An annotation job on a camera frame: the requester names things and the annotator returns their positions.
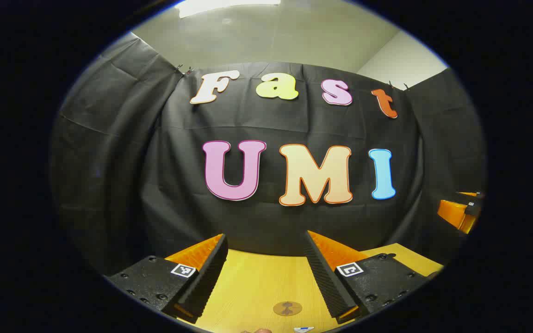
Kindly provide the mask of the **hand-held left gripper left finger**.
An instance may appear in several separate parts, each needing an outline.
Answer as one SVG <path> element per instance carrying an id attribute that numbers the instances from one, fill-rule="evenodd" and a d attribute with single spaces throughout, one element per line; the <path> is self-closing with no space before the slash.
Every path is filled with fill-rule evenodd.
<path id="1" fill-rule="evenodd" d="M 144 306 L 195 324 L 205 311 L 228 249 L 228 238 L 218 234 L 167 257 L 144 257 L 107 280 Z"/>

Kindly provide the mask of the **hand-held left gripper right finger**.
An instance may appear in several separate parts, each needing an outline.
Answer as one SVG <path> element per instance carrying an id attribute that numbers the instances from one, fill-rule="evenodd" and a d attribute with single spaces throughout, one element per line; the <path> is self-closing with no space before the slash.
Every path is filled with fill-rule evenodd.
<path id="1" fill-rule="evenodd" d="M 434 275 L 422 275 L 394 253 L 366 256 L 307 230 L 304 253 L 328 312 L 338 324 L 369 316 L 419 289 Z"/>

